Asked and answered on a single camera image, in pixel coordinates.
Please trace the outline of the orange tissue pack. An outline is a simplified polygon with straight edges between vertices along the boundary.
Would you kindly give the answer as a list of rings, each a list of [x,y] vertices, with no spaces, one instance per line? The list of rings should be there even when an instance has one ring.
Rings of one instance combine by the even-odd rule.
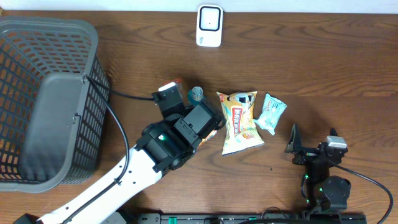
[[[200,142],[199,146],[202,146],[204,143],[206,143],[211,138],[213,138],[217,134],[217,132],[218,132],[217,130],[212,130],[212,132],[210,134],[208,134],[207,136],[201,138],[201,142]]]

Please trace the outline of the blue mouthwash bottle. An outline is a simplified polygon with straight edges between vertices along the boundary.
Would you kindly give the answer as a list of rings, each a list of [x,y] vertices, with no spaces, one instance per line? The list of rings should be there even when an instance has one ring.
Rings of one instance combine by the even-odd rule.
[[[188,101],[192,105],[198,105],[204,98],[203,89],[200,86],[195,86],[188,92]]]

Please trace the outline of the teal wet wipes pack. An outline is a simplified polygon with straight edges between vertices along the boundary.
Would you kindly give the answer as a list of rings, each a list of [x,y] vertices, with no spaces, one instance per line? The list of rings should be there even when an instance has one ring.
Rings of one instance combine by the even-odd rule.
[[[255,119],[254,122],[261,128],[275,134],[275,128],[279,122],[280,117],[287,108],[287,105],[281,100],[266,94],[262,107],[262,113]]]

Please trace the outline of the yellow snack chip bag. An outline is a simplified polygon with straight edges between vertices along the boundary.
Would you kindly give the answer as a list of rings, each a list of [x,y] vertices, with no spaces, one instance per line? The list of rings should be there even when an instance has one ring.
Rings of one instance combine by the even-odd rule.
[[[257,91],[217,93],[226,119],[226,137],[222,155],[234,154],[264,145],[254,122],[254,104]]]

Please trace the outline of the orange chocolate bar wrapper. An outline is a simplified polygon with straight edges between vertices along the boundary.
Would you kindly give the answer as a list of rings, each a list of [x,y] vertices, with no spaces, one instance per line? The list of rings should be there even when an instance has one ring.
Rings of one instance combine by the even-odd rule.
[[[178,86],[182,83],[182,79],[176,78],[174,80],[168,80],[168,81],[164,82],[164,86],[171,86],[173,83]]]

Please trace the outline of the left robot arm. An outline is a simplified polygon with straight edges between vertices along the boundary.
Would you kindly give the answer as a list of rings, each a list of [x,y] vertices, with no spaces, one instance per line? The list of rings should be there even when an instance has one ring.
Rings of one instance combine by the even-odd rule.
[[[219,108],[204,98],[185,106],[176,87],[153,93],[163,120],[148,125],[128,154],[107,174],[64,206],[16,223],[102,223],[130,198],[191,159],[202,140],[225,125]]]

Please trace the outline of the white barcode scanner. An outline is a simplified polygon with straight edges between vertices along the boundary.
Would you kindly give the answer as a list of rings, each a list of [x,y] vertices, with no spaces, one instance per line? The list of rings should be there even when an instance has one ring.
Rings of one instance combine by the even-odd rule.
[[[222,40],[224,10],[217,5],[202,4],[198,8],[196,44],[200,47],[219,47]]]

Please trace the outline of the grey plastic mesh basket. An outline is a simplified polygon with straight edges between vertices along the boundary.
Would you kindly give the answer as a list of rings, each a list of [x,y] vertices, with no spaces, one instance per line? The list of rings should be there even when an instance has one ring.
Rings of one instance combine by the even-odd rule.
[[[109,98],[95,28],[1,18],[1,190],[41,193],[95,170]]]

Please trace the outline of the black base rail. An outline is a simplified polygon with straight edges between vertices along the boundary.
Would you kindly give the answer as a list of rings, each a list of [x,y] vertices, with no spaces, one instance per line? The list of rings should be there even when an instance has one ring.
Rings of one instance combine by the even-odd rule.
[[[312,215],[309,218],[302,218],[297,214],[282,214],[276,212],[270,212],[265,214],[206,214],[206,215],[195,215],[195,214],[159,214],[159,213],[143,213],[134,215],[131,223],[242,223],[249,222],[252,220],[303,220],[306,222],[315,223],[353,223],[353,224],[366,224],[367,219],[364,215]]]

